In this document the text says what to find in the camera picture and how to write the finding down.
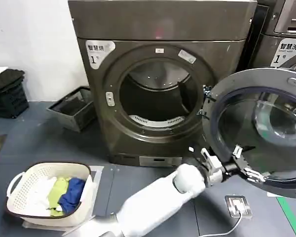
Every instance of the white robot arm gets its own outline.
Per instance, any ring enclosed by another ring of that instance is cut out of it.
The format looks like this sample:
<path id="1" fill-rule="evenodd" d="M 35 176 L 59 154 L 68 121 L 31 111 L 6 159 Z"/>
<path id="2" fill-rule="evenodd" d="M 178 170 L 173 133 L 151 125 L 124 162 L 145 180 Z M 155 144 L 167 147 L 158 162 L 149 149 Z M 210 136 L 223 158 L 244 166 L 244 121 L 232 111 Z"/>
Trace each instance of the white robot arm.
<path id="1" fill-rule="evenodd" d="M 95 217 L 64 235 L 93 237 L 142 237 L 174 215 L 184 203 L 205 189 L 199 170 L 182 164 L 129 197 L 120 211 L 107 218 Z"/>
<path id="2" fill-rule="evenodd" d="M 223 167 L 216 156 L 203 148 L 204 175 L 194 165 L 182 164 L 165 178 L 159 178 L 129 197 L 121 209 L 110 217 L 94 217 L 64 233 L 66 237 L 142 237 L 174 215 L 184 203 L 198 196 L 206 186 L 224 180 L 224 176 L 241 174 L 252 182 L 265 182 L 263 176 L 251 170 L 236 146 L 230 164 Z"/>

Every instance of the front-loading washer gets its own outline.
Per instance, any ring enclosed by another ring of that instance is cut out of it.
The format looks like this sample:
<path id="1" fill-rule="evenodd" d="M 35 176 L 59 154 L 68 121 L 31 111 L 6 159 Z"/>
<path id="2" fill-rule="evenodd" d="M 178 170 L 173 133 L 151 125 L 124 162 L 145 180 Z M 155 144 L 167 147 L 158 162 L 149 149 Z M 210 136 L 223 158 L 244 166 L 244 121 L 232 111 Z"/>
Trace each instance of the front-loading washer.
<path id="1" fill-rule="evenodd" d="M 258 0 L 238 71 L 296 65 L 296 0 Z"/>
<path id="2" fill-rule="evenodd" d="M 206 144 L 204 94 L 238 64 L 253 0 L 70 0 L 113 163 L 177 166 Z"/>

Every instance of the open door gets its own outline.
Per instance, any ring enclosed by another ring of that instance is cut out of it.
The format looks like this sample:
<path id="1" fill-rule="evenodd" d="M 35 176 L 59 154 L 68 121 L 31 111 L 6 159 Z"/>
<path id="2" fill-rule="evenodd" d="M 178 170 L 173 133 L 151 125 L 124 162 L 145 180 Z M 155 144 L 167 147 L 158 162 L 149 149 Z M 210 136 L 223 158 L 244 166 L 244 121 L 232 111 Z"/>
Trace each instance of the open door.
<path id="1" fill-rule="evenodd" d="M 296 198 L 296 71 L 230 75 L 210 91 L 200 114 L 206 141 L 222 164 L 239 145 L 244 160 L 265 178 L 257 186 Z"/>

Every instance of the electrical socket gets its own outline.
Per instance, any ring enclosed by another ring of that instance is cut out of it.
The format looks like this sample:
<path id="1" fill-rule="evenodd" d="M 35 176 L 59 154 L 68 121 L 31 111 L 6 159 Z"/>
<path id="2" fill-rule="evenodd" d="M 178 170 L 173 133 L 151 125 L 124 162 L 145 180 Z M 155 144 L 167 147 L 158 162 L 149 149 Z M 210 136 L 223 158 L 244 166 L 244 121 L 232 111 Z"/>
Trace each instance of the electrical socket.
<path id="1" fill-rule="evenodd" d="M 228 210 L 231 217 L 239 218 L 242 213 L 243 218 L 251 218 L 252 212 L 244 196 L 225 196 Z"/>

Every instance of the blue cloth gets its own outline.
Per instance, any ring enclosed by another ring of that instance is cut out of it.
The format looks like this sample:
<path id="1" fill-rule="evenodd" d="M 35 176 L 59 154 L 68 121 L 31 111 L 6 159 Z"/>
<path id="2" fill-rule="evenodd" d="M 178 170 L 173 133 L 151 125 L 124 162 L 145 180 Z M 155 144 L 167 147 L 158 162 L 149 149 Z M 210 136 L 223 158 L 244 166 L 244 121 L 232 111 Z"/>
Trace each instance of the blue cloth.
<path id="1" fill-rule="evenodd" d="M 62 194 L 58 201 L 64 214 L 72 213 L 78 206 L 84 185 L 85 181 L 82 179 L 72 178 L 69 180 L 67 192 Z"/>

